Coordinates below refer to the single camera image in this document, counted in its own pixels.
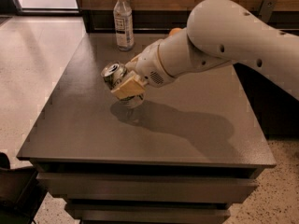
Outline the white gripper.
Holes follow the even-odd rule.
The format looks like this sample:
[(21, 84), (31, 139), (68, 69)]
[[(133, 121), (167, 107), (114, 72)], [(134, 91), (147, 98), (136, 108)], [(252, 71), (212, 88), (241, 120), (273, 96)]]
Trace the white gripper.
[(137, 96), (145, 92), (145, 86), (162, 87), (175, 81), (163, 67), (159, 47), (162, 39), (145, 47), (125, 67), (130, 71), (114, 84), (111, 93), (118, 99)]

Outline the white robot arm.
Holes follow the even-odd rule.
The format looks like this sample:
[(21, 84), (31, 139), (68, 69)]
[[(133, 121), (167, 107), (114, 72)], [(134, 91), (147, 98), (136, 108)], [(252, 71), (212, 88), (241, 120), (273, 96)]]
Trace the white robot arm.
[(123, 67), (111, 92), (120, 100), (161, 87), (177, 77), (241, 63), (299, 99), (299, 36), (284, 33), (230, 0), (205, 0), (187, 27), (147, 46)]

